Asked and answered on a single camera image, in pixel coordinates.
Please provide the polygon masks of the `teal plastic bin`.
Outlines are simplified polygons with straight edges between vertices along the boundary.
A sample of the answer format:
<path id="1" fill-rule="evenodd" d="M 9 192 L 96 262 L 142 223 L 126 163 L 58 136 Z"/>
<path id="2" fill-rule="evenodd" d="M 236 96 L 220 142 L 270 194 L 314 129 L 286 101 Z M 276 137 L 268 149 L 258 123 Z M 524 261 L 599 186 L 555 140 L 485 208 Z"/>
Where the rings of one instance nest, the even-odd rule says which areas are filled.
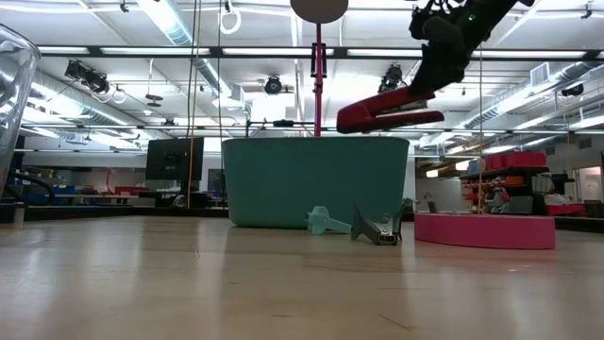
<path id="1" fill-rule="evenodd" d="M 317 206 L 349 223 L 403 202 L 409 141 L 395 137 L 241 138 L 223 144 L 230 221 L 303 229 Z"/>

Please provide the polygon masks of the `pink tape roll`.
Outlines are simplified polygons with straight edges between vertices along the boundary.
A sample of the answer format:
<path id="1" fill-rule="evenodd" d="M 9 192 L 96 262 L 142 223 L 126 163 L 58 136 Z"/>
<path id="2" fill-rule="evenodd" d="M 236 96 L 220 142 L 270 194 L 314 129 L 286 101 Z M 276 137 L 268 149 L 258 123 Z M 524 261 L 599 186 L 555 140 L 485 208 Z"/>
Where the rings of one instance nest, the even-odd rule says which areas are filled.
<path id="1" fill-rule="evenodd" d="M 556 247 L 552 217 L 418 213 L 414 217 L 418 241 L 459 247 L 548 250 Z"/>

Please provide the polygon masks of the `teal staple remover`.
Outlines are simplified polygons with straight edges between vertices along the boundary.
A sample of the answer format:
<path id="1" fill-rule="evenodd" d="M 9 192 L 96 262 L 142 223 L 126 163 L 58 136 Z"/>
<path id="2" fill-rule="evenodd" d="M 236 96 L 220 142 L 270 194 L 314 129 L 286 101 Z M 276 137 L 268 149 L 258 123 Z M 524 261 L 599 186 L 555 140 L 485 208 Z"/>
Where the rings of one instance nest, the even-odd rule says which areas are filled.
<path id="1" fill-rule="evenodd" d="M 315 206 L 307 213 L 307 230 L 312 235 L 321 235 L 326 232 L 349 234 L 352 227 L 342 221 L 330 217 L 328 209 L 324 206 Z"/>

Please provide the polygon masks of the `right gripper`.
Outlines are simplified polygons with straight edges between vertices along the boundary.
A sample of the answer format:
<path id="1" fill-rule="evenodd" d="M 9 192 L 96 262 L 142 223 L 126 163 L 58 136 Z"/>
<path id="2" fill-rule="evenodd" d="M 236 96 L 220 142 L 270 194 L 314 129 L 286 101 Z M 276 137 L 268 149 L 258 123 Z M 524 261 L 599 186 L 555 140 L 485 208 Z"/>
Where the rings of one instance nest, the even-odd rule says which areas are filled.
<path id="1" fill-rule="evenodd" d="M 433 93 L 464 78 L 466 45 L 457 21 L 466 5 L 432 7 L 414 7 L 411 14 L 411 36 L 432 43 L 422 45 L 421 64 L 409 86 L 413 95 Z"/>

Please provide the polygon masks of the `clear plastic container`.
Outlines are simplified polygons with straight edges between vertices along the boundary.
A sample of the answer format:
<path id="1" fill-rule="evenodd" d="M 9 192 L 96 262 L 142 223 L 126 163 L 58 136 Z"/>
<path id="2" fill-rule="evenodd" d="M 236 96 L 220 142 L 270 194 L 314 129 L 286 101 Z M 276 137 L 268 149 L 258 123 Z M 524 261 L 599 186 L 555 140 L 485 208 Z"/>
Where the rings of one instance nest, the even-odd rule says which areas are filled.
<path id="1" fill-rule="evenodd" d="M 30 40 L 0 25 L 0 197 L 41 56 Z"/>

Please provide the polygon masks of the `red storage bins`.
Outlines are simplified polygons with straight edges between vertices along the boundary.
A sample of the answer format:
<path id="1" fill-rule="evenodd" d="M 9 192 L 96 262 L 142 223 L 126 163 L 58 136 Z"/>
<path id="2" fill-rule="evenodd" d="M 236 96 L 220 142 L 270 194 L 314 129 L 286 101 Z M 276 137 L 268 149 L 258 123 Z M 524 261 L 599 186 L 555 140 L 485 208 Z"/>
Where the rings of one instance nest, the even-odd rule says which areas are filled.
<path id="1" fill-rule="evenodd" d="M 514 151 L 485 157 L 488 170 L 505 168 L 546 167 L 546 155 L 543 152 Z"/>

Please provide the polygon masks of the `black aluminium rig frame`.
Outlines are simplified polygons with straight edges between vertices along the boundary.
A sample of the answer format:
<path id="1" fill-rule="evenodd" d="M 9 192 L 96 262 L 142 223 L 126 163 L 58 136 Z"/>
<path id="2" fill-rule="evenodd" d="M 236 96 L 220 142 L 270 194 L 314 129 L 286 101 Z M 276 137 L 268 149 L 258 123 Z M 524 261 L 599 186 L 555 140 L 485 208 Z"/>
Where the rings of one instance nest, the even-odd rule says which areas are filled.
<path id="1" fill-rule="evenodd" d="M 152 208 L 134 206 L 43 206 L 0 204 L 0 223 L 115 216 L 176 216 L 228 218 L 228 210 Z M 604 218 L 557 216 L 556 229 L 604 234 Z"/>

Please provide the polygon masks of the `black crossbar stand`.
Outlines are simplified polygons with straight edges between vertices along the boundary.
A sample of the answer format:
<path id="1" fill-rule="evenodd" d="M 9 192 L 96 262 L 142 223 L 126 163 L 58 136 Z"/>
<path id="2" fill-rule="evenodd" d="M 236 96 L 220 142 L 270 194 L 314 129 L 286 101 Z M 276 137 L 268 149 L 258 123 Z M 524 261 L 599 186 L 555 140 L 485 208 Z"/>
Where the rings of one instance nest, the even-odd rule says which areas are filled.
<path id="1" fill-rule="evenodd" d="M 274 121 L 250 121 L 247 120 L 244 126 L 244 137 L 259 137 L 263 131 L 282 131 L 287 133 L 299 133 L 301 136 L 313 136 L 314 123 L 296 122 L 294 120 L 280 119 Z"/>

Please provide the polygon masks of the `black monitor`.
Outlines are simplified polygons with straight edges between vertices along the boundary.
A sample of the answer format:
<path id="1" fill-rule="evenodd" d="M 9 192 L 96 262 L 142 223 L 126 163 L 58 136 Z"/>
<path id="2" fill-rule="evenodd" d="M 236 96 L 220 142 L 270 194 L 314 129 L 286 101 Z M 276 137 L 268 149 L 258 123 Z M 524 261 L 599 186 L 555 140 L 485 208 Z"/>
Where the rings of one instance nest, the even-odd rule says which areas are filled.
<path id="1" fill-rule="evenodd" d="M 204 139 L 166 139 L 148 143 L 145 178 L 150 180 L 200 180 Z"/>

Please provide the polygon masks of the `red stapler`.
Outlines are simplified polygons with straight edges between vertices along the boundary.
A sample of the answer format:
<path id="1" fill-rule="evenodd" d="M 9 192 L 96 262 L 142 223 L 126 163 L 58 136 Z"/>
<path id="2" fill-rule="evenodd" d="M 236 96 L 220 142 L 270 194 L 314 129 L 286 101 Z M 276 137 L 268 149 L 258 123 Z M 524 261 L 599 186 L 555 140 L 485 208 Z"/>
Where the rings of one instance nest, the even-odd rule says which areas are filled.
<path id="1" fill-rule="evenodd" d="M 434 92 L 418 93 L 411 86 L 387 91 L 350 104 L 338 111 L 336 130 L 342 134 L 370 132 L 444 121 L 438 110 L 409 112 L 404 106 L 435 97 Z"/>

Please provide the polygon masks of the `red desk lamp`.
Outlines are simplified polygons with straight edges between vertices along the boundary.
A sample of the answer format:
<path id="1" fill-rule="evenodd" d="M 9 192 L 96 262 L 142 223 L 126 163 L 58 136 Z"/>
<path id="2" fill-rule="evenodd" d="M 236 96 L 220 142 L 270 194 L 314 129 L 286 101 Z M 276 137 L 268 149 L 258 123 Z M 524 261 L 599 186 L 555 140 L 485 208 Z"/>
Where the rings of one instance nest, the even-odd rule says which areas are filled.
<path id="1" fill-rule="evenodd" d="M 341 19 L 348 10 L 349 0 L 290 0 L 294 13 L 302 20 L 315 25 L 315 43 L 311 47 L 311 75 L 314 78 L 313 136 L 322 132 L 322 102 L 327 49 L 323 45 L 322 25 Z"/>

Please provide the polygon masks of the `black storage shelf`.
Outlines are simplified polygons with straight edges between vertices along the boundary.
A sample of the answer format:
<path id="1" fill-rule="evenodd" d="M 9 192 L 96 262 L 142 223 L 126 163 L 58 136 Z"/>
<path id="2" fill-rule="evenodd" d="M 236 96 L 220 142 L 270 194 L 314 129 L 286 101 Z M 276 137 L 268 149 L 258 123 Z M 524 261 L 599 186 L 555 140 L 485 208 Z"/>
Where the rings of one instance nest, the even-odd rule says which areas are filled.
<path id="1" fill-rule="evenodd" d="M 507 167 L 461 177 L 461 198 L 473 213 L 546 216 L 536 187 L 547 167 Z"/>

